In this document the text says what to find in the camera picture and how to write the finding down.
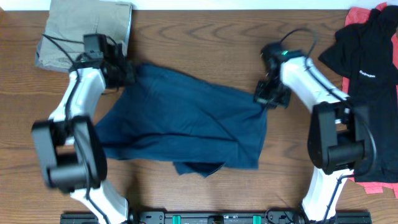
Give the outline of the navy blue shorts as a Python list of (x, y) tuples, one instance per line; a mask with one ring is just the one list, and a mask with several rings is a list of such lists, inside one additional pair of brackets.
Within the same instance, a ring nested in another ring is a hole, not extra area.
[(244, 91), (144, 63), (95, 129), (110, 159), (169, 161), (208, 177), (259, 167), (267, 111)]

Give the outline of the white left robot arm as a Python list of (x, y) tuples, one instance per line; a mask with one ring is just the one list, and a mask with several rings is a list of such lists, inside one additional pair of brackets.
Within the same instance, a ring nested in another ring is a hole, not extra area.
[(63, 216), (69, 223), (133, 223), (128, 200), (107, 179), (108, 165), (92, 122), (100, 96), (133, 77), (123, 44), (85, 44), (69, 69), (69, 84), (56, 109), (32, 125), (42, 177), (86, 206), (90, 218)]

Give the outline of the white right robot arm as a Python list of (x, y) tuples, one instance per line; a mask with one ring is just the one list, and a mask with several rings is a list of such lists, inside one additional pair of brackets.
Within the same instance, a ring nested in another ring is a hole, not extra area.
[(296, 212), (268, 210), (268, 223), (371, 223), (368, 212), (338, 212), (345, 182), (359, 176), (358, 167), (376, 158), (368, 127), (368, 108), (329, 82), (301, 50), (281, 42), (265, 45), (261, 58), (266, 79), (259, 81), (254, 101), (267, 109), (288, 107), (295, 93), (309, 110), (308, 155), (314, 165), (310, 186)]

